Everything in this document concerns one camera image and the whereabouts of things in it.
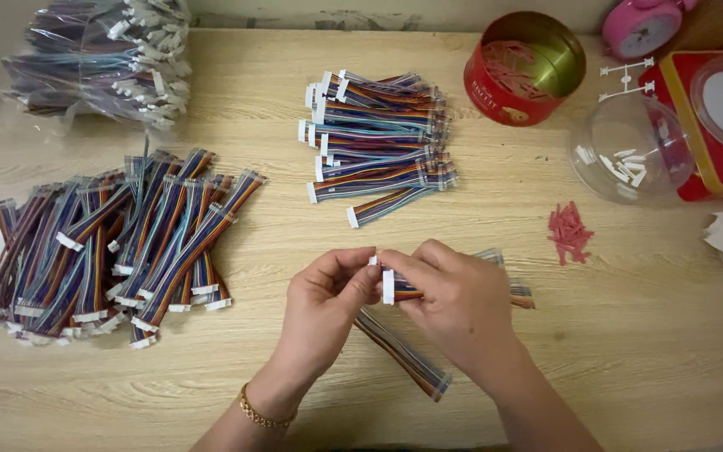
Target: plastic bag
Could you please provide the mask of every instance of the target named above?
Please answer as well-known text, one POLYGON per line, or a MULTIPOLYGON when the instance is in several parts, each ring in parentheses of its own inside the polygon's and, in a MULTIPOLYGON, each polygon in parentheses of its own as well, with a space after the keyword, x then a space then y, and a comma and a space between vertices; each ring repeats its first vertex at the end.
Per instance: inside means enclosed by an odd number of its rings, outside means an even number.
POLYGON ((100 113, 148 132, 186 113, 186 0, 55 0, 25 31, 29 51, 3 60, 4 94, 38 116, 100 113))

